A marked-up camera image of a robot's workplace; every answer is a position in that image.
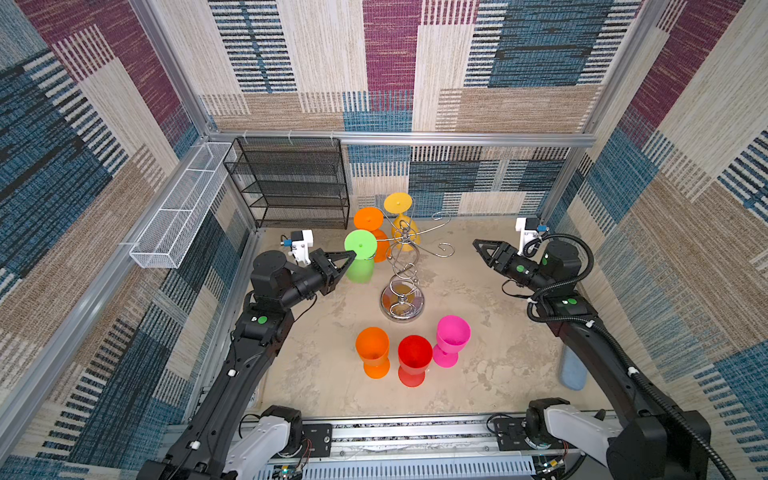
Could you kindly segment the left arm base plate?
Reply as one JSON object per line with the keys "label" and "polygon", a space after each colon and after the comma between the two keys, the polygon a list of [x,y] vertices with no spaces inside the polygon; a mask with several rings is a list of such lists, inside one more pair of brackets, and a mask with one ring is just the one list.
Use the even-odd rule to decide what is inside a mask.
{"label": "left arm base plate", "polygon": [[333,425],[331,423],[304,423],[301,432],[291,434],[288,445],[274,454],[272,459],[298,459],[302,456],[328,458],[331,455]]}

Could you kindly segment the green wine glass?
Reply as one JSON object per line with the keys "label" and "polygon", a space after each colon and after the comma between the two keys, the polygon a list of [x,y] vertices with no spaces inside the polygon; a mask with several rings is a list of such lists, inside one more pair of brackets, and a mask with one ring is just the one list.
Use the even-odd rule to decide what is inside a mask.
{"label": "green wine glass", "polygon": [[378,248],[376,237],[367,230],[354,230],[349,233],[344,241],[344,247],[356,254],[351,266],[347,270],[347,278],[358,284],[368,283],[375,268],[375,254]]}

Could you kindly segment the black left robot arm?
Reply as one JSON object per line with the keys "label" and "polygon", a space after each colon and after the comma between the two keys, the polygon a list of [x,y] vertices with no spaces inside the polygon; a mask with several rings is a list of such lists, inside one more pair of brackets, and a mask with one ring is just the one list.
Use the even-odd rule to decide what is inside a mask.
{"label": "black left robot arm", "polygon": [[302,444],[298,410],[275,407],[240,441],[234,439],[256,387],[295,323],[292,309],[334,291],[356,257],[353,251],[312,251],[301,267],[278,250],[253,261],[252,291],[230,334],[221,370],[187,428],[161,460],[148,460],[141,479],[250,479],[278,453]]}

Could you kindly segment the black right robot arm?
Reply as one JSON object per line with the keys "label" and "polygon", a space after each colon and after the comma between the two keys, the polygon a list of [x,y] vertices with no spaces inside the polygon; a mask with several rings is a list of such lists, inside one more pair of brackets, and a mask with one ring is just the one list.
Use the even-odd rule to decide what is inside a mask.
{"label": "black right robot arm", "polygon": [[476,239],[492,270],[530,290],[527,316],[550,328],[575,353],[608,398],[613,427],[562,398],[530,402],[524,429],[534,447],[568,443],[604,465],[615,479],[704,479],[710,466],[733,474],[710,443],[711,428],[697,411],[682,410],[630,358],[577,283],[595,265],[582,239],[547,233],[517,250],[504,241]]}

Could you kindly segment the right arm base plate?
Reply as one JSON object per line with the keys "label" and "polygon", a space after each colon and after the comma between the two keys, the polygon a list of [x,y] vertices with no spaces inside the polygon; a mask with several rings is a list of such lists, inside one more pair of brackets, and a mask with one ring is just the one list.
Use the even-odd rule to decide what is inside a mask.
{"label": "right arm base plate", "polygon": [[530,433],[530,428],[526,424],[524,417],[499,413],[489,416],[486,419],[485,427],[496,440],[498,449],[502,452],[580,452],[575,445],[555,439],[546,432],[534,431]]}

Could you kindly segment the pink wine glass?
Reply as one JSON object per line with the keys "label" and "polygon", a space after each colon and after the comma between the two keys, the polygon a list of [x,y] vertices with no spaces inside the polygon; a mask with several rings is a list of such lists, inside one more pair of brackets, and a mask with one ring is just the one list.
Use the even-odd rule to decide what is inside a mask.
{"label": "pink wine glass", "polygon": [[436,328],[436,344],[433,360],[442,368],[452,368],[459,360],[459,353],[471,340],[472,330],[467,321],[456,315],[440,319]]}

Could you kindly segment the orange wine glass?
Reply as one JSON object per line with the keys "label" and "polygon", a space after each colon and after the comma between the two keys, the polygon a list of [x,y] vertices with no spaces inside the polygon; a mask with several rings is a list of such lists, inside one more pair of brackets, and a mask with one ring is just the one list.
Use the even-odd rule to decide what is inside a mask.
{"label": "orange wine glass", "polygon": [[381,263],[387,260],[387,251],[390,246],[387,234],[382,230],[384,214],[375,207],[366,207],[357,211],[354,216],[354,226],[357,229],[369,231],[377,240],[377,250],[374,261]]}
{"label": "orange wine glass", "polygon": [[381,328],[366,328],[358,335],[355,349],[363,362],[363,370],[368,377],[381,379],[388,374],[390,369],[389,347],[389,337]]}

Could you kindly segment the red wine glass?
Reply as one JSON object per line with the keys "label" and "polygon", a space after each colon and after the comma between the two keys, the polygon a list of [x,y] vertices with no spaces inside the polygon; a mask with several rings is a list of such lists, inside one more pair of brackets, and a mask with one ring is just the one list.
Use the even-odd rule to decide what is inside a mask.
{"label": "red wine glass", "polygon": [[410,388],[420,386],[433,359],[430,341],[419,335],[409,335],[399,343],[397,354],[401,383]]}

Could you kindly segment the yellow wine glass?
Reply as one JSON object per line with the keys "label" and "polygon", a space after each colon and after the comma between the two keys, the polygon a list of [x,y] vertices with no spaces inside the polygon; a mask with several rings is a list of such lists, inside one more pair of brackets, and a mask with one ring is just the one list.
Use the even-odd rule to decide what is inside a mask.
{"label": "yellow wine glass", "polygon": [[420,244],[420,234],[417,225],[407,211],[413,205],[412,197],[403,192],[397,192],[389,195],[384,200],[385,210],[394,215],[391,222],[392,235],[388,255],[394,257],[395,254],[410,252],[415,249],[415,245]]}

